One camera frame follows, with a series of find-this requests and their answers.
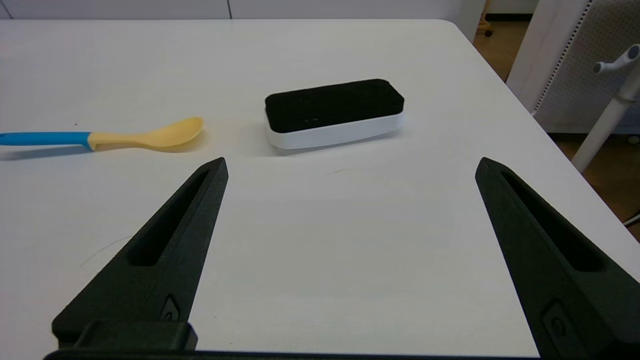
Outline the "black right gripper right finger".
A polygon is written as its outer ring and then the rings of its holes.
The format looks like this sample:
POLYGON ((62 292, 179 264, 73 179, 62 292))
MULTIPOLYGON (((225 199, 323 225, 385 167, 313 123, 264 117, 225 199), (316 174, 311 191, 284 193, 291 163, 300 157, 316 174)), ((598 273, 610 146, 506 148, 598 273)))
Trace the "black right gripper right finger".
POLYGON ((475 182, 541 358, 637 360, 639 282, 504 164, 475 182))

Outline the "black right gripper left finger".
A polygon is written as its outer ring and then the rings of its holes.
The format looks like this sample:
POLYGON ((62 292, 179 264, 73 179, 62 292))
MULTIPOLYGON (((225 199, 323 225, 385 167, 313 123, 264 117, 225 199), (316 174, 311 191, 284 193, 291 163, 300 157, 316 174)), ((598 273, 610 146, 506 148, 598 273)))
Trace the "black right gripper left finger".
POLYGON ((190 312, 226 192, 222 157, 200 166, 52 322, 60 351, 192 351, 190 312))

